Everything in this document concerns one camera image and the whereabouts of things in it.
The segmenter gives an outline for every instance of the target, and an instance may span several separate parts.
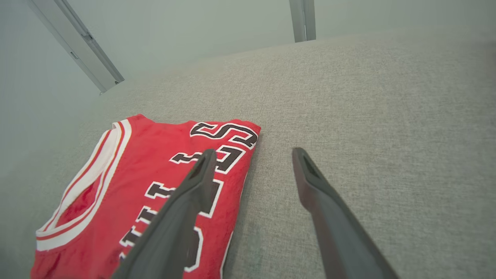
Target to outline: jersey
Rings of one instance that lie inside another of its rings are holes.
[[[217,151],[211,206],[200,212],[184,278],[221,278],[260,127],[246,121],[113,123],[36,231],[32,278],[109,278],[203,151]]]

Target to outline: white wall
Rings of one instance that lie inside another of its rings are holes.
[[[494,25],[495,0],[314,0],[317,39],[394,28]]]
[[[0,176],[99,93],[26,0],[0,1]]]
[[[68,0],[125,79],[294,43],[288,0]]]

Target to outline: gray fabric surface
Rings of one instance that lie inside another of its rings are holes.
[[[1,271],[25,278],[34,231],[111,122],[262,127],[225,278],[323,278],[291,148],[304,147],[403,278],[495,278],[494,32],[421,30],[298,43],[125,81],[1,183]]]

